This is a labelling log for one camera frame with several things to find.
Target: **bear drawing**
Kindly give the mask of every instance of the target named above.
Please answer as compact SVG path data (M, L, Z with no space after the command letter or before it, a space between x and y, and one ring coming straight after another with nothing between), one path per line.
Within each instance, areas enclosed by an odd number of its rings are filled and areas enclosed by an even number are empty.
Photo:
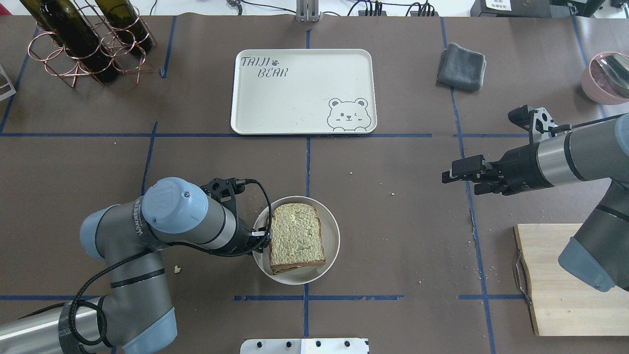
M329 105L328 125L334 132L366 132L371 124L371 117L367 113L367 100L364 98L357 98L353 102L333 98Z

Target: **wine bottle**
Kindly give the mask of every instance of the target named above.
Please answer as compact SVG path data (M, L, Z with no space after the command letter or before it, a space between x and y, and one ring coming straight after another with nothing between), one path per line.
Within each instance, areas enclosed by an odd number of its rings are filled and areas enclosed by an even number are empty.
M104 53L109 50L101 45L99 37L87 25L70 0L41 0L40 12L48 26L72 56L81 58L81 64L91 71L102 83L114 80L118 71L111 58Z
M39 27L46 31L46 32L53 32L52 29L50 28L50 26L48 26L48 24L46 23L46 21L44 21L44 19L42 18L42 13L41 8L42 8L42 2L40 0L19 0L22 5L24 5L24 7L28 10L28 12L35 18L35 21L37 22L37 25L39 25ZM59 37L56 34L51 34L50 38L52 38L53 42L55 42L55 44L58 47L63 47L64 43L61 42L61 39L59 39Z
M96 4L111 26L121 29L121 31L116 31L116 34L123 44L131 45L133 43L133 37L135 37L135 41L145 53L151 50L153 42L148 36L148 32L142 25L142 22L138 20L139 15L135 13L129 0L96 0ZM142 51L133 48L131 53L140 56Z

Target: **folded cloth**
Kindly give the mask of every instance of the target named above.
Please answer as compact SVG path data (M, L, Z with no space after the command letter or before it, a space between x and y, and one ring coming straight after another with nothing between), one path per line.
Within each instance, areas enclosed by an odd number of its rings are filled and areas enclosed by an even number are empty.
M482 87L486 64L485 55L450 43L441 54L437 81L456 88L478 91Z

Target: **light blue joint cap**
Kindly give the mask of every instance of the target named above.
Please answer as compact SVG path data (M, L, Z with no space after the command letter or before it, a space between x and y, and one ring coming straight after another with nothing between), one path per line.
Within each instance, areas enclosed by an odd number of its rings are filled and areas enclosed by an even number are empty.
M574 237L570 237L568 245L559 255L559 265L596 290L606 292L616 285L605 269Z
M119 204L114 204L108 208L93 213L83 220L83 224L81 224L81 231L79 232L81 235L81 246L83 246L90 257L97 260L104 260L103 256L98 253L98 249L96 249L96 229L98 229L98 224L101 223L101 219L107 210L117 206L119 206Z
M198 186L181 178L166 177L144 194L142 216L158 231L180 234L205 219L208 205L208 197Z
M153 354L166 348L177 336L175 308L171 308L160 319L122 346L126 354Z
M629 113L616 122L616 140L625 154L629 156Z

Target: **plate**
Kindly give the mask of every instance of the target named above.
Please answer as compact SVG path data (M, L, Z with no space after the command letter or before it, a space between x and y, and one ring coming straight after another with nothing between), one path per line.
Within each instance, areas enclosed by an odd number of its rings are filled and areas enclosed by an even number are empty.
M363 49L246 49L236 56L231 128L238 134L367 134L377 125Z
M319 279L332 267L332 264L334 264L334 261L338 256L338 250L341 245L341 235L338 230L337 220L334 219L334 215L332 215L328 208L326 208L323 204L312 198L300 196L284 197L271 203L271 207L276 208L280 205L289 203L308 204L314 207L319 214L319 219L321 221L321 242L323 243L323 253L325 254L326 260L325 264L320 266L305 266L274 275L270 267L269 247L265 248L262 253L253 252L253 258L258 264L258 267L260 267L262 272L264 272L269 278L282 284L300 285ZM257 230L260 227L265 226L268 215L269 208L267 207L260 213L258 219L253 225L253 228Z

